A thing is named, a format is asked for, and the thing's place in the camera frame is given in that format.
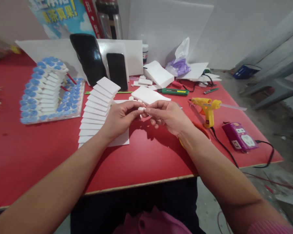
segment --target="red table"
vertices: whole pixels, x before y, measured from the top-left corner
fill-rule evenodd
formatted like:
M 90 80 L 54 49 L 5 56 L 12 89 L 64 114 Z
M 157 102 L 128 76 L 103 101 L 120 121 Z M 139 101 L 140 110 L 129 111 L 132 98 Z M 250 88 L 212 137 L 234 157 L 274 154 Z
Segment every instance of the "red table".
M 35 63 L 27 55 L 11 55 L 0 60 L 0 207 L 9 206 L 21 194 L 52 171 L 78 148 L 81 118 L 23 125 L 20 123 L 19 100 L 25 84 L 30 79 Z M 169 96 L 183 107 L 187 116 L 203 122 L 200 107 L 189 107 L 188 99 L 206 97 L 225 104 L 237 105 L 218 83 L 219 90 L 203 95 L 196 88 L 187 97 Z M 129 86 L 129 91 L 137 87 Z M 117 94 L 115 99 L 128 99 L 130 94 Z M 267 141 L 247 115 L 238 110 L 220 108 L 214 111 L 215 130 L 220 141 L 232 152 L 240 167 L 267 162 L 271 147 L 260 148 L 243 154 L 235 151 L 224 131 L 222 122 L 240 122 L 249 134 Z M 149 120 L 136 121 L 130 126 L 130 144 L 107 148 L 86 188 L 86 193 L 97 193 L 137 185 L 157 183 L 192 177 L 197 171 L 179 140 L 165 127 L 155 130 Z M 216 147 L 230 160 L 228 153 L 212 138 Z M 282 161 L 275 151 L 273 162 Z

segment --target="hand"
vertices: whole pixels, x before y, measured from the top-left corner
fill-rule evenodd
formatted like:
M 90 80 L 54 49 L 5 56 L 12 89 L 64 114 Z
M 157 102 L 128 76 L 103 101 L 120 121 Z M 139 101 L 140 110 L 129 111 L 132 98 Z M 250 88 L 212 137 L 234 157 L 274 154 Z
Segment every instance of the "hand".
M 99 132 L 108 140 L 114 140 L 126 132 L 135 118 L 143 114 L 143 110 L 138 110 L 138 107 L 146 106 L 138 101 L 126 101 L 112 105 L 106 121 Z
M 173 101 L 159 100 L 147 106 L 145 113 L 152 116 L 151 124 L 158 129 L 159 125 L 166 125 L 168 131 L 179 136 L 185 129 L 194 127 L 191 120 Z

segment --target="person's left hand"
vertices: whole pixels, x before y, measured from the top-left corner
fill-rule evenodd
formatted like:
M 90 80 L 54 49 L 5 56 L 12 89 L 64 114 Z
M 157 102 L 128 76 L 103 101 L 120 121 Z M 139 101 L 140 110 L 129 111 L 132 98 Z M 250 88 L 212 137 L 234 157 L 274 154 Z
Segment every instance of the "person's left hand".
M 138 110 L 138 107 L 146 106 L 138 101 L 126 101 L 112 105 L 106 121 L 100 129 L 102 135 L 112 141 L 126 132 L 131 122 L 144 112 L 143 110 Z

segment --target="concrete floor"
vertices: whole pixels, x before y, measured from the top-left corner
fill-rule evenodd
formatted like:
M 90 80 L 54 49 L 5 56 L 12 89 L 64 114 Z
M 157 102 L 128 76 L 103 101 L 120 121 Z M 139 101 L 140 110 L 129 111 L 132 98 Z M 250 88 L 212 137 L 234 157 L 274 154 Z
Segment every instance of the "concrete floor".
M 265 179 L 293 186 L 293 139 L 287 137 L 286 140 L 281 136 L 273 135 L 280 130 L 293 129 L 293 121 L 290 119 L 291 114 L 280 103 L 272 105 L 264 110 L 252 110 L 256 102 L 265 98 L 262 94 L 256 94 L 252 97 L 240 97 L 239 93 L 244 90 L 248 80 L 236 80 L 228 72 L 213 71 L 213 74 L 220 75 L 221 84 L 233 99 L 241 107 L 246 107 L 246 114 L 275 147 L 284 158 L 284 162 L 271 164 L 264 169 L 245 168 L 243 172 L 248 172 Z M 282 186 L 271 184 L 257 178 L 251 178 L 255 187 L 293 226 L 293 190 Z M 265 185 L 273 189 L 274 194 L 265 188 Z M 217 216 L 221 211 L 219 204 L 214 196 L 198 178 L 198 200 L 197 215 L 200 221 L 200 227 L 206 233 L 220 233 L 217 225 Z M 219 215 L 219 224 L 222 233 L 229 233 L 223 214 Z

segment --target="bottle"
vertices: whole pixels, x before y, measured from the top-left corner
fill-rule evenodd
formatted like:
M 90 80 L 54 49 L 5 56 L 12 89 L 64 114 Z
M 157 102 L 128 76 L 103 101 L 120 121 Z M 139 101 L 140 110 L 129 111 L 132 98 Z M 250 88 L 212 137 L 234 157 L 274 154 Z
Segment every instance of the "bottle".
M 117 0 L 97 0 L 95 5 L 104 38 L 123 39 Z

